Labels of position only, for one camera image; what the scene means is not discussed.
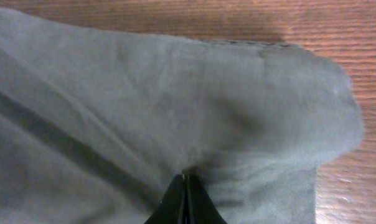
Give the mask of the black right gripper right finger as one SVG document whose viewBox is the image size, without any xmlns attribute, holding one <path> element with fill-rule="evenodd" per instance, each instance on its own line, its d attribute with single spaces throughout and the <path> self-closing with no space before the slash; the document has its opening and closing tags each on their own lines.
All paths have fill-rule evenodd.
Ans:
<svg viewBox="0 0 376 224">
<path fill-rule="evenodd" d="M 184 177 L 186 199 L 184 202 L 185 223 L 227 224 L 210 199 L 205 187 L 196 175 Z"/>
</svg>

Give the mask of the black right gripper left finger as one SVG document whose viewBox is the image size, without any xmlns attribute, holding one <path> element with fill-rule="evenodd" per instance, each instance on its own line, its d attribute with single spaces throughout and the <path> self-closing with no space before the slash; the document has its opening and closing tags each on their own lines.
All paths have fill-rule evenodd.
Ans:
<svg viewBox="0 0 376 224">
<path fill-rule="evenodd" d="M 176 175 L 159 206 L 144 224 L 183 224 L 185 186 L 183 175 Z"/>
</svg>

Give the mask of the grey shorts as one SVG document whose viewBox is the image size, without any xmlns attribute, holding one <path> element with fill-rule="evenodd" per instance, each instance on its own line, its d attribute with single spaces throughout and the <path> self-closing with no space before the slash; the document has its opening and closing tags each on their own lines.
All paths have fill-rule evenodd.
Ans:
<svg viewBox="0 0 376 224">
<path fill-rule="evenodd" d="M 0 8 L 0 223 L 143 223 L 182 171 L 228 223 L 314 223 L 318 167 L 363 135 L 345 71 L 297 45 Z"/>
</svg>

